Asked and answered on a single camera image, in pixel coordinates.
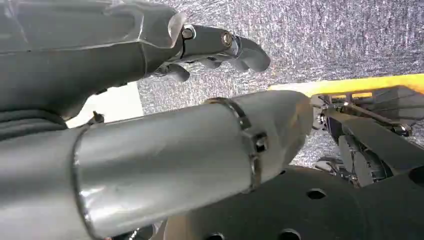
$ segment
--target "yellow strip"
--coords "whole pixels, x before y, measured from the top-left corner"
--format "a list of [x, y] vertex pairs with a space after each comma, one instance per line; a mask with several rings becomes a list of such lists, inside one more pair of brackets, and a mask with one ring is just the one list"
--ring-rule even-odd
[[293, 90], [311, 97], [317, 94], [355, 93], [395, 86], [405, 86], [424, 94], [424, 74], [280, 84], [270, 86], [269, 90]]

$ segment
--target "metal clamp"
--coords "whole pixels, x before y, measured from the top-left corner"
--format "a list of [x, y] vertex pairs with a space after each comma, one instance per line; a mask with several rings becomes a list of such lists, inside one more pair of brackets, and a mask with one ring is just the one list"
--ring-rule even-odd
[[205, 104], [221, 104], [226, 106], [237, 118], [242, 131], [243, 145], [248, 151], [250, 163], [250, 188], [246, 191], [250, 193], [261, 185], [262, 164], [260, 153], [265, 152], [268, 148], [267, 134], [264, 131], [256, 131], [252, 128], [249, 118], [246, 116], [242, 108], [233, 100], [225, 97], [210, 98], [204, 102]]

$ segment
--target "textured gray surface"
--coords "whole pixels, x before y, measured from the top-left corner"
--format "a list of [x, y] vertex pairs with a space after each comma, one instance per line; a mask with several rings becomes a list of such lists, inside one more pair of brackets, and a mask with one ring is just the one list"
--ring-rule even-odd
[[[272, 84], [424, 72], [422, 0], [162, 0], [188, 22], [228, 29], [259, 43], [272, 59], [263, 73], [229, 64], [210, 70], [186, 66], [188, 82], [139, 82], [145, 113], [197, 105]], [[421, 138], [416, 142], [423, 143]], [[310, 166], [337, 154], [331, 137], [314, 132], [295, 164]]]

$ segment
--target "robotic hand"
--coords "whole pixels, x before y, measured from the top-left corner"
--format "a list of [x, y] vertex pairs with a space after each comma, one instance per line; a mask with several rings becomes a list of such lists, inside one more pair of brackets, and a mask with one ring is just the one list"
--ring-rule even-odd
[[0, 27], [10, 30], [0, 39], [5, 239], [113, 237], [252, 191], [283, 170], [311, 129], [309, 98], [292, 91], [67, 129], [89, 96], [110, 87], [151, 75], [187, 80], [178, 63], [264, 71], [270, 59], [226, 30], [183, 27], [162, 5], [13, 3], [0, 3]]
[[265, 71], [270, 65], [270, 58], [255, 42], [244, 37], [232, 35], [226, 30], [199, 25], [185, 25], [181, 36], [183, 48], [177, 56], [166, 61], [154, 75], [169, 75], [171, 78], [185, 82], [190, 73], [175, 63], [200, 62], [205, 67], [216, 69], [222, 62], [228, 61], [240, 71], [252, 69]]

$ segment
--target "silver cylinder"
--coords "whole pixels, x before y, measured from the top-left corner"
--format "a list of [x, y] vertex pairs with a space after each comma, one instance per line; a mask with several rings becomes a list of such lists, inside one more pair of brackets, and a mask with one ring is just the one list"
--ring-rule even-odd
[[[267, 91], [233, 99], [267, 134], [261, 180], [278, 175], [312, 126], [309, 99]], [[75, 174], [92, 234], [116, 236], [247, 190], [252, 166], [235, 113], [203, 104], [90, 128]]]

